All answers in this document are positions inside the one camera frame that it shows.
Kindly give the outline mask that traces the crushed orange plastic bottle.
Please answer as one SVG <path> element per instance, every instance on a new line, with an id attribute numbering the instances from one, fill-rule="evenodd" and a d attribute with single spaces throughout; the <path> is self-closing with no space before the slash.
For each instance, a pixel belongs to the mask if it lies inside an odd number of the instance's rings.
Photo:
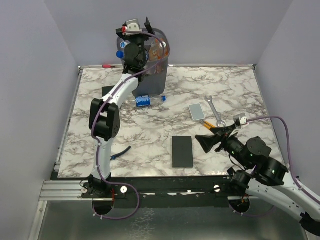
<path id="1" fill-rule="evenodd" d="M 169 54 L 168 46 L 165 41 L 160 43 L 157 39 L 154 43 L 151 44 L 151 47 L 148 52 L 148 60 L 150 62 L 160 60 L 161 58 L 166 57 Z"/>

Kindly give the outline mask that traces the small orange juice bottle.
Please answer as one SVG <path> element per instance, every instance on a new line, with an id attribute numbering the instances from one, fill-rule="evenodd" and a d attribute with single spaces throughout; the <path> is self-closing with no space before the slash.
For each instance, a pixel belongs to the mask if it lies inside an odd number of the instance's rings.
<path id="1" fill-rule="evenodd" d="M 162 71 L 163 71 L 162 65 L 161 65 L 160 63 L 157 64 L 156 67 L 155 67 L 155 73 L 156 73 L 156 74 L 161 74 Z"/>

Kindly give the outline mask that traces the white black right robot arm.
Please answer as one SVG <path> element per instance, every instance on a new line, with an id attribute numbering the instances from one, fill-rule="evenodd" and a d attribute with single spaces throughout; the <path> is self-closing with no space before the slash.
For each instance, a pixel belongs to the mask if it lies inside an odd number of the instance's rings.
<path id="1" fill-rule="evenodd" d="M 311 193 L 290 170 L 270 157 L 272 149 L 260 137 L 243 144 L 237 138 L 236 125 L 212 128 L 213 135 L 196 135 L 205 153 L 225 151 L 243 166 L 229 170 L 229 189 L 236 195 L 258 197 L 295 218 L 304 230 L 320 234 L 320 198 Z"/>

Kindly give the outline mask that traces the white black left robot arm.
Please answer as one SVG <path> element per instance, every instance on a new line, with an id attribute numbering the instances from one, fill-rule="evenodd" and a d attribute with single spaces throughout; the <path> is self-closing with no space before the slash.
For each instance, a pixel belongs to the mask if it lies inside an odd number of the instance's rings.
<path id="1" fill-rule="evenodd" d="M 120 130 L 120 107 L 128 96 L 138 88 L 147 71 L 145 42 L 155 32 L 148 19 L 142 29 L 138 20 L 128 20 L 116 34 L 129 44 L 124 48 L 123 72 L 118 83 L 101 99 L 93 99 L 90 106 L 89 128 L 95 140 L 95 162 L 88 185 L 97 196 L 106 197 L 111 190 L 108 178 L 111 175 L 111 147 Z"/>

